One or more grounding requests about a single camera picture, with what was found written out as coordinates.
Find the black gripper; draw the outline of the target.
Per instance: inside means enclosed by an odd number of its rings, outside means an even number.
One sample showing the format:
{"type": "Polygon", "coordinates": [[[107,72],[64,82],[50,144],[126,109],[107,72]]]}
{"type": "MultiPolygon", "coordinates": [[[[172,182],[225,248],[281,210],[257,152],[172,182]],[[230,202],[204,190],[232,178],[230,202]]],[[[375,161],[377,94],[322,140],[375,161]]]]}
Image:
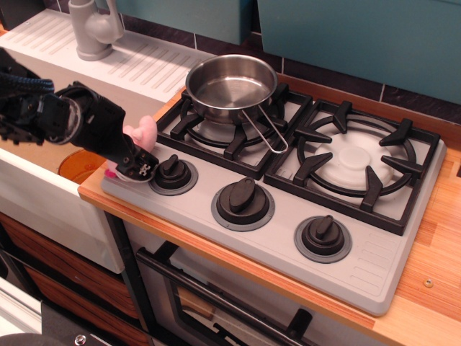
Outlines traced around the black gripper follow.
{"type": "Polygon", "coordinates": [[[120,106],[77,81],[57,96],[68,104],[69,118],[64,132],[53,138],[56,143],[72,143],[116,163],[120,179],[153,179],[159,160],[123,133],[120,106]]]}

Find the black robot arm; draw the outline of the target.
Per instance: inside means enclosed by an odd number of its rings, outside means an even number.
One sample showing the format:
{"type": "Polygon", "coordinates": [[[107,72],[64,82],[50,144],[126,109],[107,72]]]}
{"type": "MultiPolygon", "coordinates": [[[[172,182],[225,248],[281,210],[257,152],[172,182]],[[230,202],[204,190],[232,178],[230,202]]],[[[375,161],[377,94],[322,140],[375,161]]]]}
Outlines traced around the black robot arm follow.
{"type": "Polygon", "coordinates": [[[82,83],[56,91],[52,80],[40,78],[1,50],[2,140],[71,143],[115,163],[120,177],[147,182],[158,159],[123,133],[124,118],[120,106],[82,83]]]}

